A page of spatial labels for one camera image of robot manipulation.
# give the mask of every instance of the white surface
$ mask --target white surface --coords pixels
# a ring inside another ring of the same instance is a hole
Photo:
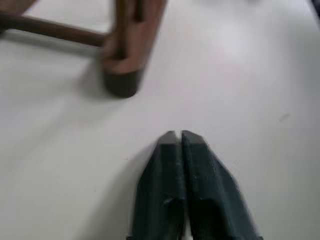
[[[28,14],[102,31],[107,12],[41,0]],[[183,129],[237,178],[264,239],[319,238],[320,32],[306,0],[171,0],[130,99],[99,91],[94,48],[10,31],[0,53],[0,239],[125,239],[153,143]]]

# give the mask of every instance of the stool leg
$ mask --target stool leg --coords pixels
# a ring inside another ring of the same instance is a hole
[[[128,57],[128,0],[116,0],[116,54],[117,59]]]

